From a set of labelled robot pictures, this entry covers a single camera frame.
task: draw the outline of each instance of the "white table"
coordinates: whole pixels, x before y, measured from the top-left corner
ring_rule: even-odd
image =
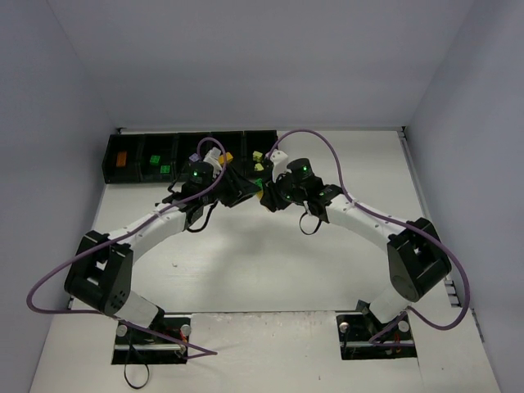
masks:
[[[395,132],[326,136],[361,201],[400,217],[421,215]],[[337,183],[329,150],[315,137],[293,135],[281,149],[310,158],[325,183]],[[124,226],[165,195],[165,186],[107,186],[95,229]],[[132,288],[168,312],[194,313],[192,342],[219,351],[185,366],[151,366],[143,391],[499,391],[471,315],[451,332],[412,316],[418,359],[342,361],[335,311],[380,293],[386,256],[329,225],[305,237],[300,213],[271,214],[255,198],[231,211],[220,206],[203,233],[172,237],[140,259]],[[417,307],[438,323],[458,313],[443,284]],[[56,316],[32,393],[129,391],[123,367],[111,365],[114,334],[115,322],[102,316]]]

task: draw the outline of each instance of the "gray wall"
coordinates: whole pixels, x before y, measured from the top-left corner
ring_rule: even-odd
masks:
[[[50,0],[117,125],[392,126],[472,0]]]
[[[504,393],[524,391],[524,2],[477,0],[409,147],[440,235],[466,265]]]
[[[52,10],[0,2],[0,390],[29,390],[51,319],[25,296],[92,224],[112,124]],[[63,275],[38,303],[63,307]]]

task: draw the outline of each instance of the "purple cable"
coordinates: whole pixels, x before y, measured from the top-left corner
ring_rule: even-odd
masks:
[[[350,193],[347,191],[346,186],[344,184],[344,179],[342,178],[341,162],[340,162],[340,160],[338,158],[337,153],[335,152],[335,148],[320,133],[318,133],[316,131],[313,131],[312,129],[295,129],[293,131],[289,131],[288,133],[285,133],[284,135],[282,135],[273,144],[273,147],[271,147],[271,150],[269,151],[267,156],[271,156],[271,154],[273,154],[274,150],[277,148],[277,145],[284,138],[287,138],[288,136],[290,136],[290,135],[292,135],[294,133],[312,133],[313,135],[315,135],[315,136],[317,136],[317,137],[319,137],[320,139],[323,140],[323,142],[327,145],[329,150],[331,150],[331,153],[333,154],[333,158],[335,159],[335,164],[337,165],[338,181],[339,181],[339,183],[341,185],[341,188],[342,188],[342,191],[344,193],[344,196],[348,199],[349,202],[353,202],[353,198],[351,197]],[[409,229],[410,231],[415,232],[417,235],[420,235],[420,236],[424,237],[429,242],[433,243],[435,246],[439,247],[441,250],[443,250],[444,253],[447,254],[447,256],[451,259],[451,261],[453,262],[454,266],[457,268],[458,272],[460,273],[460,277],[461,277],[461,279],[463,281],[463,285],[464,285],[464,303],[463,303],[462,309],[460,310],[460,314],[458,314],[458,317],[452,323],[450,323],[449,325],[441,326],[441,325],[437,325],[436,323],[433,323],[432,321],[430,321],[429,319],[424,317],[422,314],[420,314],[420,312],[418,312],[413,307],[408,306],[407,309],[409,309],[415,315],[417,315],[424,323],[428,324],[429,326],[431,326],[432,328],[435,328],[437,330],[450,330],[450,329],[455,328],[457,325],[459,325],[459,323],[462,322],[462,320],[464,319],[464,317],[468,313],[469,303],[470,303],[470,300],[471,300],[471,293],[470,293],[471,291],[470,291],[468,276],[466,275],[464,267],[460,263],[459,259],[455,256],[455,254],[447,246],[442,244],[442,242],[438,241],[437,239],[435,239],[430,234],[425,233],[423,230],[421,230],[419,228],[416,228],[416,227],[414,227],[411,224],[403,223],[402,221],[399,221],[398,219],[393,219],[391,217],[386,217],[384,215],[380,215],[380,214],[378,214],[378,213],[376,213],[376,212],[368,209],[367,207],[362,206],[362,205],[360,205],[359,203],[356,203],[356,202],[355,202],[355,206],[357,208],[359,208],[360,210],[362,210],[364,213],[366,213],[368,215],[371,215],[372,217],[375,217],[377,219],[381,219],[383,221],[387,221],[387,222],[393,223],[395,225],[399,225],[400,227],[403,227],[403,228]],[[384,333],[386,333],[385,330],[386,329],[382,330],[380,333],[378,333],[377,335],[372,337],[372,340],[376,340],[378,337],[380,337]]]
[[[205,142],[205,141],[212,141],[213,143],[216,143],[218,145],[218,147],[220,148],[220,150],[222,151],[222,154],[224,155],[224,157],[226,156],[226,150],[224,149],[224,146],[222,146],[222,143],[220,143],[219,141],[217,141],[214,138],[209,138],[209,137],[202,139],[201,143]],[[175,206],[177,206],[179,204],[187,203],[189,201],[193,201],[193,200],[195,200],[195,199],[197,199],[199,197],[204,196],[206,193],[208,193],[209,191],[211,191],[213,188],[216,187],[216,185],[219,183],[219,181],[224,176],[225,170],[226,170],[226,162],[224,160],[224,166],[223,166],[222,170],[220,171],[220,174],[217,177],[217,179],[213,182],[213,184],[211,184],[208,188],[206,188],[205,190],[203,190],[201,192],[198,192],[195,195],[189,196],[189,197],[187,197],[185,199],[182,199],[181,201],[174,201],[172,204],[170,204],[170,205],[164,207],[163,209],[161,209],[159,211],[159,213],[160,213],[159,215],[164,214],[166,211],[168,211],[170,209],[173,209]],[[45,276],[40,278],[33,285],[33,287],[30,289],[30,291],[27,294],[27,297],[25,299],[25,303],[27,304],[29,309],[31,309],[35,313],[39,313],[39,314],[100,314],[98,311],[96,311],[94,309],[86,309],[86,310],[84,310],[84,309],[41,309],[41,308],[37,307],[36,305],[34,305],[33,297],[34,297],[34,294],[36,293],[36,291],[45,282],[47,282],[51,277],[55,276],[56,274],[58,274],[63,269],[67,268],[68,266],[71,266],[74,262],[77,262],[78,260],[81,260],[82,258],[84,258],[84,257],[86,257],[88,255],[91,255],[91,254],[93,254],[93,253],[95,253],[95,252],[97,252],[99,250],[102,250],[102,249],[104,249],[104,248],[106,248],[108,246],[111,246],[111,245],[113,245],[115,243],[121,242],[121,241],[127,239],[128,237],[132,237],[134,234],[138,233],[139,231],[144,229],[146,226],[151,224],[153,221],[158,219],[159,215],[153,215],[150,219],[147,219],[142,224],[137,226],[133,231],[128,232],[125,235],[117,237],[116,239],[109,240],[109,241],[104,242],[102,244],[99,244],[98,246],[95,246],[93,248],[90,248],[89,250],[86,250],[86,251],[84,251],[84,252],[74,256],[70,260],[67,260],[63,264],[60,264],[57,267],[55,267],[51,272],[49,272],[48,274],[46,274]],[[217,352],[215,352],[213,350],[207,350],[206,348],[202,348],[200,346],[195,346],[193,344],[190,344],[188,342],[184,342],[184,341],[178,340],[178,339],[176,339],[174,337],[167,336],[167,335],[162,334],[160,332],[155,332],[154,330],[147,329],[145,327],[140,327],[140,326],[135,325],[135,324],[133,324],[131,322],[127,322],[127,321],[123,321],[123,320],[120,320],[120,322],[122,322],[123,324],[125,324],[125,325],[127,325],[127,326],[129,326],[131,328],[135,328],[137,330],[141,330],[142,332],[152,334],[153,336],[157,336],[157,337],[163,338],[165,340],[172,341],[172,342],[174,342],[176,344],[184,345],[186,347],[193,348],[194,350],[199,350],[201,352],[204,352],[204,354],[188,356],[186,359],[194,359],[195,357],[201,357],[201,356],[207,356],[207,355],[217,355]]]

